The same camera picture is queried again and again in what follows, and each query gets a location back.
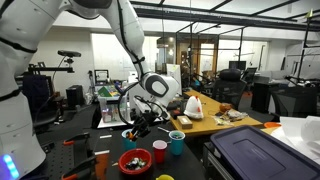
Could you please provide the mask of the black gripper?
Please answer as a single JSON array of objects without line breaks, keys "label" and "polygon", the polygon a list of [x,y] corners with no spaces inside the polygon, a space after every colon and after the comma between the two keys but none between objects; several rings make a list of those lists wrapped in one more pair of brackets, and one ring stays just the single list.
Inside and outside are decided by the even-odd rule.
[{"label": "black gripper", "polygon": [[155,119],[158,117],[158,113],[146,112],[140,114],[135,120],[133,127],[129,132],[134,135],[134,138],[130,141],[136,141],[138,137],[144,138],[150,133],[149,127],[153,124]]}]

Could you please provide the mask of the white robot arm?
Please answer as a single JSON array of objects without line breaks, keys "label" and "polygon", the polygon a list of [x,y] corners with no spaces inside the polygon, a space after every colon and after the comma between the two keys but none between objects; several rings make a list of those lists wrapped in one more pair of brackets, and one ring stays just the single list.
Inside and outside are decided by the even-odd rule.
[{"label": "white robot arm", "polygon": [[0,180],[18,180],[46,158],[16,77],[30,67],[39,42],[64,11],[107,20],[131,58],[140,86],[153,96],[160,112],[179,89],[174,78],[148,67],[142,52],[144,31],[129,0],[0,0]]}]

